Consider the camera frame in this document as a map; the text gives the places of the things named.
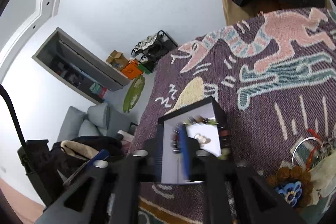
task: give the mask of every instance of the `purple blanket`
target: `purple blanket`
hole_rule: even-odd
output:
[[[213,96],[228,115],[235,159],[265,177],[291,166],[296,144],[311,137],[307,129],[322,139],[336,133],[335,45],[336,15],[317,8],[267,13],[183,44],[159,62],[131,150],[154,137],[166,112]],[[303,154],[296,164],[305,167]],[[140,195],[183,221],[202,222],[201,185],[143,183]]]

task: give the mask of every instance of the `gray pillow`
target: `gray pillow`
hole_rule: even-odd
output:
[[[107,129],[110,118],[108,110],[109,107],[107,103],[89,107],[87,114],[89,115],[90,122],[97,127]]]
[[[80,129],[79,129],[79,134],[78,137],[82,136],[100,136],[98,129],[95,127],[95,125],[88,121],[84,120],[82,123]]]
[[[102,134],[103,136],[107,136],[108,129],[98,127],[98,130],[99,130],[100,134]]]
[[[59,131],[57,141],[61,142],[77,138],[79,128],[83,123],[85,115],[85,112],[82,112],[77,108],[70,106]]]

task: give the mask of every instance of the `metal ring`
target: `metal ring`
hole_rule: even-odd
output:
[[[294,155],[295,155],[295,152],[296,150],[298,149],[298,147],[304,143],[305,141],[309,141],[309,140],[313,140],[313,141],[317,141],[319,144],[320,144],[320,149],[322,150],[322,159],[323,159],[323,155],[324,155],[324,149],[323,149],[323,144],[321,142],[321,140],[319,140],[318,138],[315,138],[315,137],[309,137],[309,138],[305,138],[303,139],[301,142],[299,142],[299,144],[296,146],[296,148],[294,149],[294,152],[293,152],[293,156],[292,156],[292,166],[294,167]]]
[[[196,155],[199,156],[199,157],[206,157],[206,156],[209,156],[210,153],[206,150],[200,149],[200,150],[196,151]]]
[[[135,150],[133,152],[133,156],[136,157],[146,157],[148,155],[148,152],[146,150]]]
[[[98,168],[106,168],[107,166],[109,166],[109,163],[106,160],[95,160],[93,162],[93,166]]]

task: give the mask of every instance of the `orange box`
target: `orange box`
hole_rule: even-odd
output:
[[[121,72],[130,80],[133,80],[137,76],[143,74],[143,71],[138,69],[134,62],[129,62],[127,66],[121,70]]]

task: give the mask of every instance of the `gray sofa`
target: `gray sofa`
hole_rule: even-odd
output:
[[[107,103],[89,107],[87,113],[70,106],[61,126],[57,142],[80,136],[116,137],[119,130],[128,132],[131,121]]]

